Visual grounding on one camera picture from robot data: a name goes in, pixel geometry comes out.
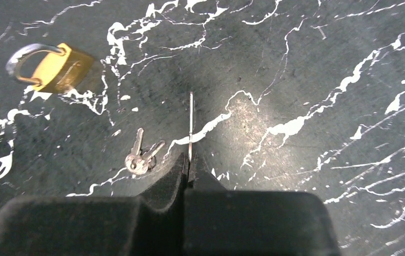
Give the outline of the silver key pair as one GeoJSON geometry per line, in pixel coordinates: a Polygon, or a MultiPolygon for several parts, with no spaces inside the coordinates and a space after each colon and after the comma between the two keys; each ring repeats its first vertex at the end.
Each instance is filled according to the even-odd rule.
{"type": "Polygon", "coordinates": [[[164,147],[165,141],[161,140],[154,144],[147,152],[141,151],[144,129],[141,127],[137,130],[136,138],[133,143],[131,152],[126,156],[124,163],[130,173],[135,175],[146,174],[155,164],[152,162],[156,154],[164,147]]]}

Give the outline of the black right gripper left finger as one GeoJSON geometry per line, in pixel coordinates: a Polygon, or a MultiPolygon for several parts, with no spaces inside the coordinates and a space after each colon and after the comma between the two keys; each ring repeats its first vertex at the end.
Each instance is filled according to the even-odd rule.
{"type": "Polygon", "coordinates": [[[181,154],[132,197],[21,196],[0,209],[0,255],[181,255],[181,154]]]}

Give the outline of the small brass padlock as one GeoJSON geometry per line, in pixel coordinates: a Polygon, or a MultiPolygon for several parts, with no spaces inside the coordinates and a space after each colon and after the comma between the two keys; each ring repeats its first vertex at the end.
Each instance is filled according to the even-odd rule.
{"type": "Polygon", "coordinates": [[[57,46],[34,43],[13,53],[5,70],[10,77],[31,85],[37,92],[65,94],[83,81],[94,63],[93,56],[66,43],[57,46]],[[23,77],[23,63],[39,52],[46,52],[47,55],[37,65],[31,77],[23,77]]]}

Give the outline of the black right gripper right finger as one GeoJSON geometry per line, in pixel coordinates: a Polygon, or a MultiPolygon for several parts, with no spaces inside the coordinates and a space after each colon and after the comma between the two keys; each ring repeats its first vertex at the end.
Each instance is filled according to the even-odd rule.
{"type": "Polygon", "coordinates": [[[200,189],[184,165],[185,255],[340,255],[327,208],[301,191],[200,189]]]}

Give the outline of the thin silver key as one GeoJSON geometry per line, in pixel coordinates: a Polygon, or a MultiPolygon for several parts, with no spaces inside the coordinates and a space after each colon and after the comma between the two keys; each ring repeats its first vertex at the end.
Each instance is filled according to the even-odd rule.
{"type": "Polygon", "coordinates": [[[193,109],[194,109],[194,98],[193,92],[191,91],[189,96],[189,144],[188,144],[189,163],[191,163],[192,161],[193,109]]]}

